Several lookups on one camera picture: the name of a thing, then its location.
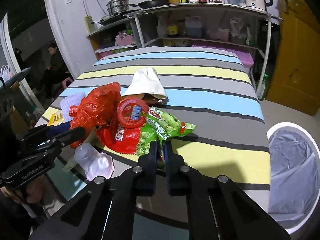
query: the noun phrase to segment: red round container lid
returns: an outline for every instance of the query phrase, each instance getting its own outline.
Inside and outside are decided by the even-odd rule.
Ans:
[[[128,97],[117,106],[118,121],[125,128],[137,128],[146,122],[148,104],[142,99]]]

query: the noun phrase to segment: frying pan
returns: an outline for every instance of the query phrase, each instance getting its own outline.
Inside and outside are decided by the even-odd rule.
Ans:
[[[147,9],[151,7],[157,7],[157,6],[162,6],[162,5],[168,5],[171,4],[169,3],[169,0],[148,0],[148,1],[143,1],[141,3],[138,3],[138,5],[142,9]]]

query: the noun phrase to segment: metal screw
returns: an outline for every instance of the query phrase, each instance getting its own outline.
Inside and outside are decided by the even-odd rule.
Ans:
[[[228,177],[227,176],[224,176],[224,175],[221,175],[218,177],[218,180],[222,183],[226,183],[228,181]]]
[[[183,171],[183,172],[188,172],[188,171],[190,171],[190,167],[187,166],[187,165],[183,165],[183,166],[180,167],[180,170]]]
[[[135,173],[139,173],[139,172],[142,171],[142,167],[140,167],[140,166],[135,166],[135,167],[132,168],[132,171],[135,172]]]
[[[94,179],[94,182],[95,182],[95,184],[101,184],[102,182],[104,182],[104,177],[102,177],[102,176],[96,177]]]

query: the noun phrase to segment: blue label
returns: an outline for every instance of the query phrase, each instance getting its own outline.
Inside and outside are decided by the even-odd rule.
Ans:
[[[134,106],[132,109],[130,120],[137,121],[140,116],[141,109],[141,106]]]

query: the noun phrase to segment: pink stool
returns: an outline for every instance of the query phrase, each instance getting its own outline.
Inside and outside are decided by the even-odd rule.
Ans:
[[[73,82],[73,79],[68,77],[64,81],[62,81],[61,84],[62,84],[63,88],[66,89],[68,86],[71,85],[72,82]]]

